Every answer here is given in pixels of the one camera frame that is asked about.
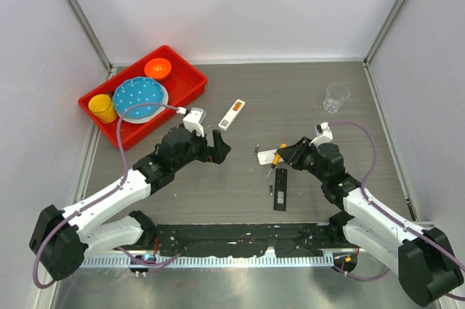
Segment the white remote with orange batteries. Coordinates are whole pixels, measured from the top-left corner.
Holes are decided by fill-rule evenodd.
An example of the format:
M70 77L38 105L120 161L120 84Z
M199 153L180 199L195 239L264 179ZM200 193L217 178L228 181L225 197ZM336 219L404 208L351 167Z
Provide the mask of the white remote with orange batteries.
M234 120L237 118L238 114L242 111L245 104L245 101L237 99L232 104L228 112L226 112L226 114L223 116L222 120L218 123L218 127L223 131L227 131Z

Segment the orange handled screwdriver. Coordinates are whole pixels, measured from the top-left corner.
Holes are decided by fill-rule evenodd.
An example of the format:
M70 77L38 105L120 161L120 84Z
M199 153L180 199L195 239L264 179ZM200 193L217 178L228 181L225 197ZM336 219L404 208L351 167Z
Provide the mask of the orange handled screwdriver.
M273 159L271 161L271 167L270 167L270 170L267 174L267 177L270 176L270 174L272 173L273 169L278 165L279 161L281 160L281 157L279 154L277 154L277 151L269 151L269 154L273 154Z

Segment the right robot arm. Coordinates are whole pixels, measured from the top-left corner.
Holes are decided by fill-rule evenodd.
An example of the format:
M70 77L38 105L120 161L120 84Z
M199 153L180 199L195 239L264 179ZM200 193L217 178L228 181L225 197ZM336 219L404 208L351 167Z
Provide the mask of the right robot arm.
M327 200L341 210L330 218L333 229L390 269L417 305L425 307L464 283L448 237L438 228L427 230L403 219L362 189L346 172L337 145L314 145L303 137L278 149L278 155L321 182Z

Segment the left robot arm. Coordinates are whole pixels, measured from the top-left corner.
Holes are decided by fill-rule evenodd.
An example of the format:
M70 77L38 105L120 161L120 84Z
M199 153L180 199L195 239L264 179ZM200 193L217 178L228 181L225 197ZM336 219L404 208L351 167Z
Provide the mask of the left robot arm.
M194 161L221 164L231 147L219 130L213 130L212 135L214 144L209 145L206 137L184 127L173 127L153 152L127 169L120 180L63 209L55 205L42 209L29 241L36 256L35 285L45 288L38 277L40 266L52 281L61 281L95 254L118 246L149 246L156 227L142 212L132 212L116 222L108 219L173 182L175 174Z

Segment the black remote control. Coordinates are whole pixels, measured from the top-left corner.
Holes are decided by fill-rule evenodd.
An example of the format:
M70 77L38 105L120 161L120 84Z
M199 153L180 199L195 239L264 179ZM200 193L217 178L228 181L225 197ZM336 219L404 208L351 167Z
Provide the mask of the black remote control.
M275 195L273 209L279 212L286 211L287 199L287 183L288 183L288 170L276 169L275 170Z

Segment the white remote control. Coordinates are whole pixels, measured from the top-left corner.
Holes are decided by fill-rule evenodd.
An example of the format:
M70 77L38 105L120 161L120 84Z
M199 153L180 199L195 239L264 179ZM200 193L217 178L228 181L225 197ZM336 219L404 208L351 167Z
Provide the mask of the white remote control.
M259 165L260 166L271 165L273 161L275 160L276 154L277 154L276 149L258 152L256 157L257 157Z

